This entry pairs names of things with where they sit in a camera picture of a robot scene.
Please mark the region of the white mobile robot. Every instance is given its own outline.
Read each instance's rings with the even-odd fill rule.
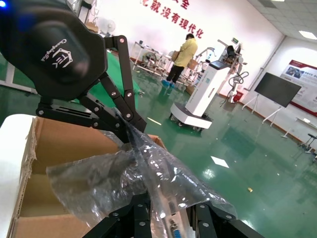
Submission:
[[[228,98],[230,102],[233,102],[233,98],[237,95],[238,85],[242,84],[243,77],[247,76],[245,73],[243,73],[244,76],[240,74],[242,66],[246,65],[241,56],[241,45],[234,49],[233,46],[228,46],[220,40],[219,42],[224,44],[226,49],[219,60],[214,62],[207,60],[209,65],[188,103],[185,106],[174,103],[171,107],[170,117],[175,117],[180,126],[190,125],[197,131],[209,129],[212,119],[205,114],[205,111],[219,88],[225,84],[230,74],[236,74],[229,79],[232,90],[229,92]]]

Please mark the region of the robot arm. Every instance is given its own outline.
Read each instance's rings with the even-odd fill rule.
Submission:
[[[106,72],[110,48],[119,52],[124,95]],[[135,109],[127,39],[90,32],[66,0],[6,0],[0,7],[0,52],[34,82],[41,95],[39,117],[110,130],[128,142],[123,122],[89,94],[101,82],[122,117],[145,130]],[[54,105],[53,99],[78,99],[94,113]]]

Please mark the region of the television screen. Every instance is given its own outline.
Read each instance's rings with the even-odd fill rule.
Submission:
[[[295,83],[266,73],[255,91],[279,105],[287,107],[301,88]]]

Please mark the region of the clear plastic wrap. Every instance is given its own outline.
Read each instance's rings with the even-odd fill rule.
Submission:
[[[127,128],[138,170],[161,219],[206,201],[237,216],[230,203],[196,178],[180,160],[135,127],[127,124]]]
[[[120,151],[47,168],[59,201],[88,226],[146,192],[132,151]]]
[[[116,154],[47,168],[54,193],[72,214],[93,227],[109,213],[128,205],[133,195],[147,190],[153,206],[153,237],[169,237],[171,220],[186,237],[188,223],[181,214],[198,203],[211,201],[236,216],[230,203],[176,157],[129,124],[127,132],[131,145],[119,144],[123,150]]]

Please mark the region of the box flap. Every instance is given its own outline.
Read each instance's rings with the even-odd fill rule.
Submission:
[[[90,228],[73,215],[21,217],[15,238],[81,238]]]
[[[46,167],[119,151],[116,143],[91,127],[50,119],[39,120],[33,174],[46,174]]]

